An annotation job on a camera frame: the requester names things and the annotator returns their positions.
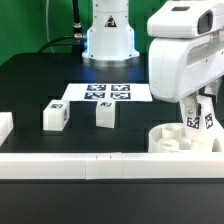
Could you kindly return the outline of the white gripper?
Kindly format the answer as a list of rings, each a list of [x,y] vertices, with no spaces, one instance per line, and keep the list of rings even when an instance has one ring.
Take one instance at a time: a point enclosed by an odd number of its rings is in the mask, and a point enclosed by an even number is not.
[[[205,94],[218,96],[224,75],[224,0],[168,0],[149,18],[147,32],[154,38],[148,54],[153,96],[182,99],[182,115],[196,117],[198,101],[190,94],[205,86]]]

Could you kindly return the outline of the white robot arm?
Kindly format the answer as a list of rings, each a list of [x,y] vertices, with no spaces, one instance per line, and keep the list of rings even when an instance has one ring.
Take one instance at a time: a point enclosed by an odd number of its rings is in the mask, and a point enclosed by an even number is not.
[[[129,0],[92,0],[86,63],[119,66],[136,60]],[[224,75],[224,0],[168,0],[147,21],[149,85],[153,96],[182,101],[185,114],[197,116],[196,92]]]

